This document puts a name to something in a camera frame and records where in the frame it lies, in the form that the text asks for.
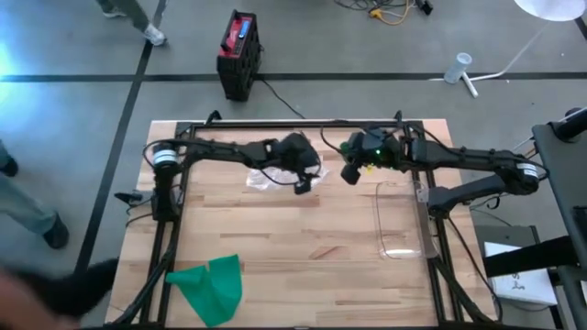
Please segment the green elastic band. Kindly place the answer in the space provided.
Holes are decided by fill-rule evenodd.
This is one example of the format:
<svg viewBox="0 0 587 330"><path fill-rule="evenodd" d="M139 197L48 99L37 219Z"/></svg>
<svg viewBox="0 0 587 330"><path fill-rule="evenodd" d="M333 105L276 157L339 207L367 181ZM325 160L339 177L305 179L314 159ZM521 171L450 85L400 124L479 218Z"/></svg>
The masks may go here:
<svg viewBox="0 0 587 330"><path fill-rule="evenodd" d="M230 321L242 299L238 254L211 259L207 265L168 273L165 282L180 290L206 327Z"/></svg>

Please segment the black aluminium table frame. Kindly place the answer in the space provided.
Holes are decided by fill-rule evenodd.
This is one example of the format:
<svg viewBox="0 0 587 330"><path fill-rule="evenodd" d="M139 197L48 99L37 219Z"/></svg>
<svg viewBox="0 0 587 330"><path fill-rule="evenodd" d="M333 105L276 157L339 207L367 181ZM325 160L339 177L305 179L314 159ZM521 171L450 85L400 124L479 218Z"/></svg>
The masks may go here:
<svg viewBox="0 0 587 330"><path fill-rule="evenodd" d="M237 330L434 330L463 320L456 295L426 259L383 259L375 236L372 197L379 182L415 182L414 174L366 170L354 186L340 178L332 149L359 128L349 121L154 121L148 138L211 138L247 143L305 134L329 170L311 192L259 191L236 163L201 161L175 186L183 188L180 221L158 224L150 209L134 210L124 228L106 321L114 323L137 297L170 242L173 270L238 254L242 299Z"/></svg>

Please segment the red and black battery box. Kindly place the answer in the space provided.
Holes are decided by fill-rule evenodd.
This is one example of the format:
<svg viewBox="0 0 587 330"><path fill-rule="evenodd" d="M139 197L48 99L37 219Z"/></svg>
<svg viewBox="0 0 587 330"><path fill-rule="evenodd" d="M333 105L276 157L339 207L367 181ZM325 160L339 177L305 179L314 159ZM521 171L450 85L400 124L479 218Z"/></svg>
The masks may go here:
<svg viewBox="0 0 587 330"><path fill-rule="evenodd" d="M261 49L256 15L234 9L216 56L216 71L226 99L249 99L260 67Z"/></svg>

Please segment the white box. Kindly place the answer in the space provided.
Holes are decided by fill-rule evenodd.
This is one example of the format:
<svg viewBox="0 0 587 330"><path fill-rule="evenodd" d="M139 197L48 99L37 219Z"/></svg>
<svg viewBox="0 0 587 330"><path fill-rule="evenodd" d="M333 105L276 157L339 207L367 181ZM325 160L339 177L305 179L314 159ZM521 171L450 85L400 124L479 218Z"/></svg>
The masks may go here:
<svg viewBox="0 0 587 330"><path fill-rule="evenodd" d="M488 266L485 267L487 277L499 298L546 306L558 304L546 269L515 272L502 276L490 276L489 269Z"/></svg>

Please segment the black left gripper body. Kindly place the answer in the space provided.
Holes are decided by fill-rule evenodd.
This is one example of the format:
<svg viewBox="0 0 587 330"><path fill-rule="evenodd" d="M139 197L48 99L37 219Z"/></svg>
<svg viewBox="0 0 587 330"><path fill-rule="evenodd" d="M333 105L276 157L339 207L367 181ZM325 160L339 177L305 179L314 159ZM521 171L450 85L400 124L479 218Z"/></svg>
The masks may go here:
<svg viewBox="0 0 587 330"><path fill-rule="evenodd" d="M308 138L294 132L270 146L268 166L297 175L298 181L293 183L295 194L310 192L311 180L319 177L321 159Z"/></svg>

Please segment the grey metal cart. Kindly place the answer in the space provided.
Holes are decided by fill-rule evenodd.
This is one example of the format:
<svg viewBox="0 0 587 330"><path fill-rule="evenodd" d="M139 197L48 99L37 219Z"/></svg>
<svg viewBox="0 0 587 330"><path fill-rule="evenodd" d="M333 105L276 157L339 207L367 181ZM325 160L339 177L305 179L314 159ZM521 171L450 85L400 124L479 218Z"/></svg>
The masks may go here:
<svg viewBox="0 0 587 330"><path fill-rule="evenodd" d="M574 108L558 122L532 128L537 153L568 234L534 246L488 257L488 277L556 268L578 330L587 330L587 107Z"/></svg>

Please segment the white floor lamp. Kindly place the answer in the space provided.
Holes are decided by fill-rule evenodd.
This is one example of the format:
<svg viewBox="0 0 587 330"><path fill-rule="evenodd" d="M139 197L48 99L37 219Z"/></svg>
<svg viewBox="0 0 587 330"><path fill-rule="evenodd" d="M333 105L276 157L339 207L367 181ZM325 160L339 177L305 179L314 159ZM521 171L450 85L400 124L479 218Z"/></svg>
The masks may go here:
<svg viewBox="0 0 587 330"><path fill-rule="evenodd" d="M478 96L475 82L504 77L520 66L521 60L549 63L560 56L563 38L547 43L544 34L560 28L587 13L587 0L488 0L498 5L494 13L468 15L460 26L475 33L458 53L472 56L472 63L463 73L473 97Z"/></svg>

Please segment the clear plastic bin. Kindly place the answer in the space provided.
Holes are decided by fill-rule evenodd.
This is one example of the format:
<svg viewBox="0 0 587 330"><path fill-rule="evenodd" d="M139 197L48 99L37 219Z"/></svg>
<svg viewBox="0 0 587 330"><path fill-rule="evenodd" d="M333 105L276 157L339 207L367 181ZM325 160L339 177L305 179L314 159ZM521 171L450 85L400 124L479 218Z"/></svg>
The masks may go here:
<svg viewBox="0 0 587 330"><path fill-rule="evenodd" d="M428 188L420 181L382 181L372 197L372 214L382 259L433 259L436 231L427 209Z"/></svg>

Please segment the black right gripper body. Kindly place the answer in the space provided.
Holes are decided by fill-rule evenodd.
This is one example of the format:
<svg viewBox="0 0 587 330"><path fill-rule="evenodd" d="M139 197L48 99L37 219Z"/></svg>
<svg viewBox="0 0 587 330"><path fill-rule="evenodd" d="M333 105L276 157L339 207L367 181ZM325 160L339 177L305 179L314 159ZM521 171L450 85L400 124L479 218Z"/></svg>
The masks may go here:
<svg viewBox="0 0 587 330"><path fill-rule="evenodd" d="M356 185L361 167L393 169L399 162L400 141L391 131L380 127L369 127L350 135L340 144L345 166L340 175L350 185Z"/></svg>

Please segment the person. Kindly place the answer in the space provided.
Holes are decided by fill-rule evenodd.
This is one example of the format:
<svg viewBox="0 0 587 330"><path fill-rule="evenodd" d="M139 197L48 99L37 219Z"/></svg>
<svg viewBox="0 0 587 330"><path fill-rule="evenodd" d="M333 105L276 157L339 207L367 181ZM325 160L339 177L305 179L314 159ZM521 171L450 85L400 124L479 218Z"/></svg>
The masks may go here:
<svg viewBox="0 0 587 330"><path fill-rule="evenodd" d="M18 172L17 161L0 139L0 214L41 236L50 248L65 248L70 234L59 213L12 182Z"/></svg>
<svg viewBox="0 0 587 330"><path fill-rule="evenodd" d="M127 17L132 26L153 46L166 43L165 34L147 17L137 0L94 0L107 18Z"/></svg>
<svg viewBox="0 0 587 330"><path fill-rule="evenodd" d="M112 290L118 262L118 258L109 258L79 273L60 276L16 267L3 267L0 271L27 286L50 311L80 319Z"/></svg>

